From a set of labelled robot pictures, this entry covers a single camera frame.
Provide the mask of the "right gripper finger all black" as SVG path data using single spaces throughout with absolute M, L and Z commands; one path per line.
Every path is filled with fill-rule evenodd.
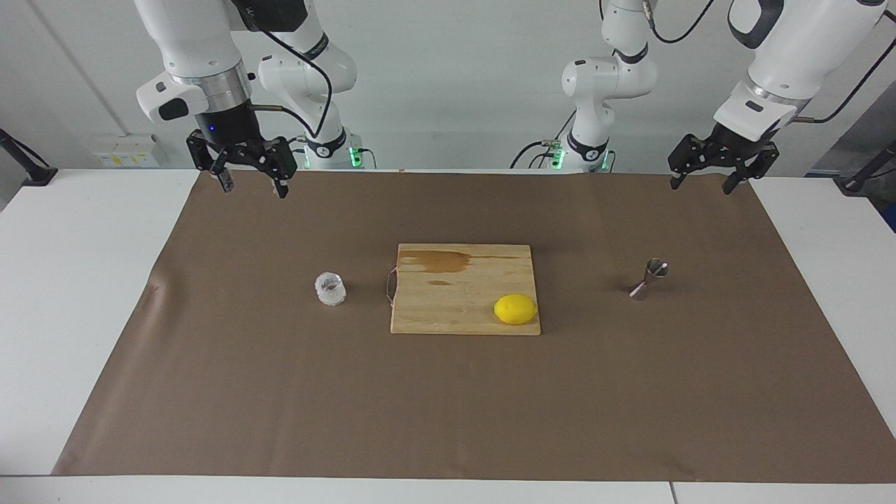
M 293 153 L 285 137 L 278 136 L 265 142 L 263 172 L 273 182 L 279 198 L 285 199 L 289 192 L 288 182 L 293 178 Z

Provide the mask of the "right gripper finger with grey pad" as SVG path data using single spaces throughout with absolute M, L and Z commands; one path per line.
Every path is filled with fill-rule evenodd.
M 215 146 L 199 130 L 193 130 L 186 137 L 186 145 L 192 165 L 199 172 L 207 172 L 212 178 L 217 179 L 224 193 L 233 191 L 235 183 L 230 170 L 226 167 L 228 162 L 226 148 Z

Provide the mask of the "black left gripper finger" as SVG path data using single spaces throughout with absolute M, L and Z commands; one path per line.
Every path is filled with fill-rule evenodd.
M 668 156 L 672 172 L 670 186 L 679 189 L 686 176 L 701 168 L 701 140 L 695 135 L 685 135 Z
M 730 154 L 729 157 L 733 162 L 735 170 L 727 176 L 725 182 L 721 185 L 723 193 L 730 195 L 740 183 L 749 181 L 749 179 L 760 179 L 765 176 L 778 159 L 778 156 L 780 156 L 780 151 L 774 143 L 769 143 L 768 146 L 762 147 L 752 157 Z

